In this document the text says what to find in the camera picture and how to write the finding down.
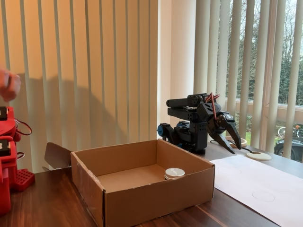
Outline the bare human hand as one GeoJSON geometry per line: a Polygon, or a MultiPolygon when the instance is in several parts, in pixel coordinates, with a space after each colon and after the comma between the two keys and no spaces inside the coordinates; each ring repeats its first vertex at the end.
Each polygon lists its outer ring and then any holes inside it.
{"type": "Polygon", "coordinates": [[[4,102],[10,102],[16,98],[21,88],[21,78],[6,69],[0,69],[0,96],[4,102]]]}

